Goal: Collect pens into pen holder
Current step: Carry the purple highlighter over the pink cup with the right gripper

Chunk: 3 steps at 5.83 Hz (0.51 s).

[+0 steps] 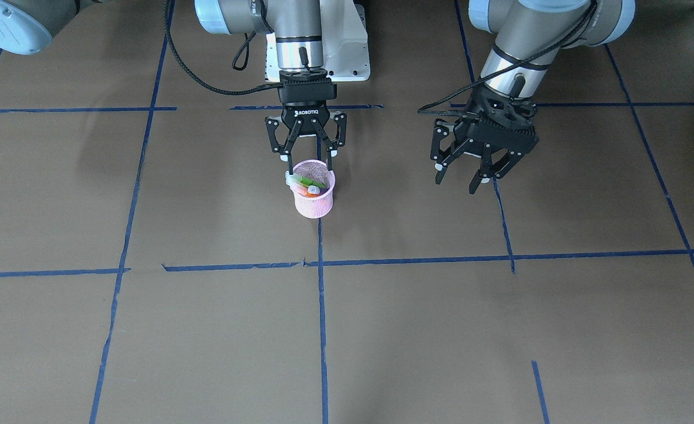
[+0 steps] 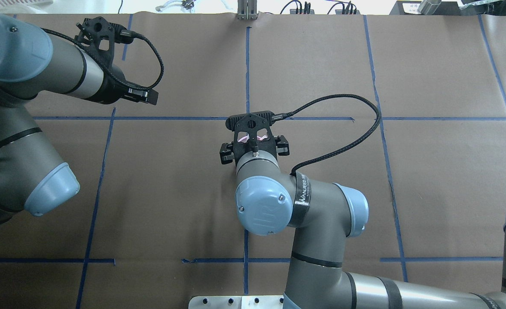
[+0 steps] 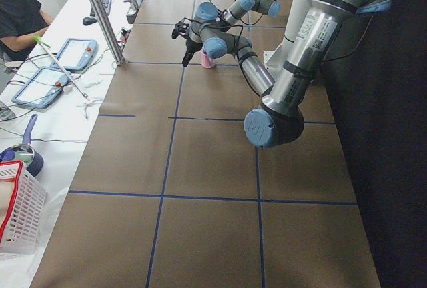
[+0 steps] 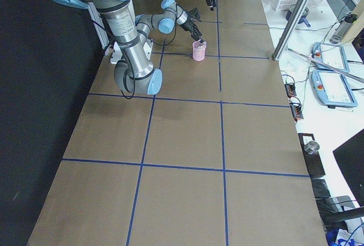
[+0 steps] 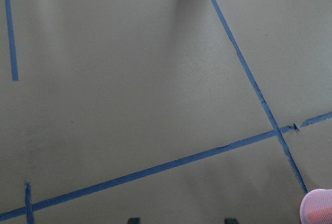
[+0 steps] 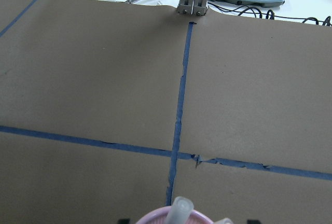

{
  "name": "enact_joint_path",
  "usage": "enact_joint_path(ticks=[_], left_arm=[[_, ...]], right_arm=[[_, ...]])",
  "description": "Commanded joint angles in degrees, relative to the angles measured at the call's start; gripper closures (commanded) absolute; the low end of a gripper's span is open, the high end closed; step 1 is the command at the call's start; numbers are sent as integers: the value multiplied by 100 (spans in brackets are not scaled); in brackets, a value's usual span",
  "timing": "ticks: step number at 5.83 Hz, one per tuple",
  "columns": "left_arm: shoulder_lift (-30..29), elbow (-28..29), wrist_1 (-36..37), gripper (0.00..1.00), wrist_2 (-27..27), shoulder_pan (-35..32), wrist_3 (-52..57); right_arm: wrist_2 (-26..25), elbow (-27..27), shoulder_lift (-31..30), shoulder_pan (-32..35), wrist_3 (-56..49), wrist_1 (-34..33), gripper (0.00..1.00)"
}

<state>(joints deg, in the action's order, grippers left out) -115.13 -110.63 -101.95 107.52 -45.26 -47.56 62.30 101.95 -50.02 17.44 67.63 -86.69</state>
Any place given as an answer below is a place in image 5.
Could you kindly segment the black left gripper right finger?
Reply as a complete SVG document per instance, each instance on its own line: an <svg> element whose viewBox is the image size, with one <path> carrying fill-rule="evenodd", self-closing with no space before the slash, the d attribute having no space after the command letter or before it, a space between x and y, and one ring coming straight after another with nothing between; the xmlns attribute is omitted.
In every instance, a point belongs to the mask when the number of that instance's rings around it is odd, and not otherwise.
<svg viewBox="0 0 332 224"><path fill-rule="evenodd" d="M237 224L237 220L235 218L225 218L224 224Z"/></svg>

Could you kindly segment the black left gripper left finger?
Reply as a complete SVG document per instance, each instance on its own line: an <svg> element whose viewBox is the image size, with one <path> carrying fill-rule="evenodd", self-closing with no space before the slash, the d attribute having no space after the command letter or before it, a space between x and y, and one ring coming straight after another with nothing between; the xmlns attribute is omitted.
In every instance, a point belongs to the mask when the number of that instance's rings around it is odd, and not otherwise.
<svg viewBox="0 0 332 224"><path fill-rule="evenodd" d="M128 224L140 224L141 218L140 217L131 217L128 219Z"/></svg>

